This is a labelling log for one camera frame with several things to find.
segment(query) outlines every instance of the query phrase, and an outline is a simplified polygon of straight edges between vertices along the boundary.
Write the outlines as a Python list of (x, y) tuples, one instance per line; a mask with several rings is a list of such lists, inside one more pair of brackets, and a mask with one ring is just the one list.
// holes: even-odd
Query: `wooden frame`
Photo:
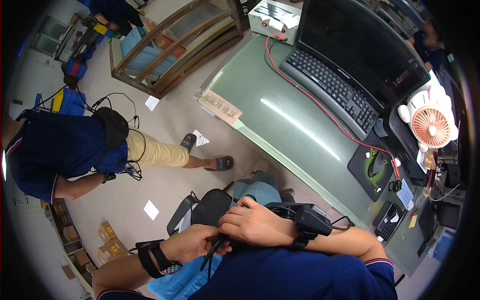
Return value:
[[(209, 2), (209, 0), (193, 0), (189, 4), (180, 8), (178, 11), (158, 24), (148, 34), (146, 34), (142, 40), (138, 42), (117, 65), (115, 65), (113, 59), (114, 51), (112, 49), (112, 42), (110, 42), (110, 68), (112, 77), (149, 95), (162, 98), (194, 70), (198, 69), (212, 58), (225, 51), (228, 47), (233, 46), (243, 37), (240, 18), (238, 16), (235, 2), (234, 0), (225, 1), (228, 5), (227, 11), (223, 10), (222, 12), (212, 16), (208, 20), (197, 25), (195, 28), (192, 28), (183, 36), (175, 40), (170, 46), (157, 55), (157, 57), (155, 57), (143, 70), (141, 70), (135, 78), (129, 76), (129, 74), (132, 74), (132, 71), (126, 72), (126, 68), (128, 64), (136, 57), (136, 55), (138, 55), (147, 45), (149, 45), (152, 40), (157, 37), (157, 35), (161, 34), (174, 22), (194, 9)], [(213, 24), (216, 24), (220, 20), (223, 22), (220, 24), (222, 26), (221, 28), (215, 29), (216, 31), (210, 34), (205, 41), (201, 42), (196, 47), (194, 46), (195, 48), (191, 49), (190, 52), (175, 61), (175, 63), (167, 71), (165, 71), (165, 73), (159, 76), (153, 84), (145, 84), (144, 80), (147, 77), (148, 81), (152, 80), (153, 75), (151, 72), (186, 40), (189, 40), (193, 36), (198, 36), (200, 33), (204, 32), (206, 29), (210, 28)], [(115, 51), (115, 53), (117, 53), (116, 62), (118, 62), (120, 60), (118, 51)]]

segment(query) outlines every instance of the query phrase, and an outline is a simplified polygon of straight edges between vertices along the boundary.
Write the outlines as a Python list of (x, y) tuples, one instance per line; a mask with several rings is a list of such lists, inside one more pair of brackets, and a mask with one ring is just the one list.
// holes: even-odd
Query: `watch face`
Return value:
[(170, 267), (163, 270), (162, 273), (166, 275), (172, 275), (173, 273), (180, 271), (181, 268), (182, 268), (181, 264), (173, 264)]

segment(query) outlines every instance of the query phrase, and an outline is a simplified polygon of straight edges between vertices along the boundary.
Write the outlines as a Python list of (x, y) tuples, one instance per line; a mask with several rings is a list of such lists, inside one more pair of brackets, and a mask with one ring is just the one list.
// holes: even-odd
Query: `desk fan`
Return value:
[(422, 152), (445, 147), (458, 138), (452, 112), (452, 100), (442, 86), (428, 87), (416, 93), (407, 105), (398, 107), (398, 115), (408, 123)]

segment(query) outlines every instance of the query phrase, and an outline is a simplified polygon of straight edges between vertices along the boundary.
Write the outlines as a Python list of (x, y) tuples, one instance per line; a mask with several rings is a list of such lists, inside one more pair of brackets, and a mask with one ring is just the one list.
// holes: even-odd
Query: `white box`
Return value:
[(250, 30), (267, 36), (278, 34), (287, 39), (284, 41), (285, 43), (293, 45), (300, 23), (300, 16), (301, 10), (298, 8), (280, 2), (262, 0), (248, 13), (248, 20)]

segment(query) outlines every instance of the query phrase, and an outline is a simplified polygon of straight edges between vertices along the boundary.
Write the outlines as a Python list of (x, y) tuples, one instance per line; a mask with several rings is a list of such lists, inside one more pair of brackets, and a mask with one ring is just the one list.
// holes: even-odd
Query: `computer mouse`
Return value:
[(373, 177), (380, 173), (384, 168), (384, 154), (382, 151), (378, 151), (377, 155), (373, 159), (372, 163), (368, 167), (368, 176)]

